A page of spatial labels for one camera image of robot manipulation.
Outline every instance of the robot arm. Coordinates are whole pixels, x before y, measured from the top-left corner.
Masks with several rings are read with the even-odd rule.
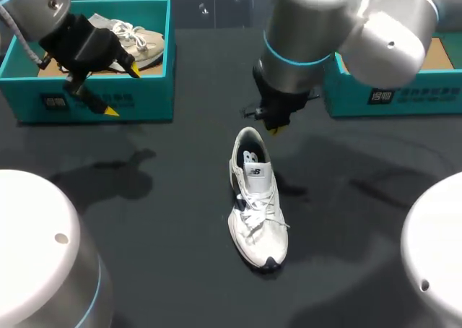
[[[93,27],[83,15],[69,12],[71,0],[0,0],[0,19],[13,30],[28,56],[44,69],[55,59],[69,71],[64,89],[94,113],[117,116],[83,83],[91,72],[105,70],[117,61],[132,77],[139,77],[135,59],[107,29]],[[27,42],[38,42],[42,59]]]
[[[462,30],[461,0],[277,0],[254,69],[262,94],[256,118],[289,123],[322,84],[334,52],[359,82],[398,88],[421,69],[437,30]]]

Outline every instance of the new balance logo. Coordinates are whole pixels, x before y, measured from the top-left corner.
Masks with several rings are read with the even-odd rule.
[[[263,170],[261,169],[251,169],[248,173],[249,176],[263,176]]]

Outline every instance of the cardboard box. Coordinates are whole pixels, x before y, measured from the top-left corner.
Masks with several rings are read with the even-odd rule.
[[[462,113],[462,33],[436,34],[421,71],[405,87],[363,85],[336,54],[326,65],[323,89],[333,117]]]
[[[170,0],[92,0],[73,1],[71,12],[91,17],[94,13],[110,19],[162,33],[165,50],[161,65],[147,69],[141,79],[127,74],[93,74],[86,86],[120,117],[97,115],[63,91],[65,74],[56,62],[39,73],[16,38],[13,39],[0,68],[0,89],[10,108],[23,123],[88,123],[117,121],[169,121],[173,118],[175,30]],[[37,44],[34,52],[44,56]]]

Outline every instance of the shoe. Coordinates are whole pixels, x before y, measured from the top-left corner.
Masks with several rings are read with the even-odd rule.
[[[162,61],[164,35],[145,30],[140,26],[134,27],[128,22],[109,20],[99,14],[93,14],[88,20],[96,28],[108,28],[117,35],[123,48],[135,58],[139,70]],[[117,62],[112,63],[109,68],[117,72],[125,72]]]
[[[236,138],[230,180],[235,204],[228,226],[237,249],[256,268],[278,268],[287,254],[289,226],[279,206],[268,151],[254,128],[244,128]]]

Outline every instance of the shoe tongue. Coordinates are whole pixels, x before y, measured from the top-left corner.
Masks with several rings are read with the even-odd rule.
[[[271,163],[244,163],[245,182],[249,193],[264,193],[271,188]]]

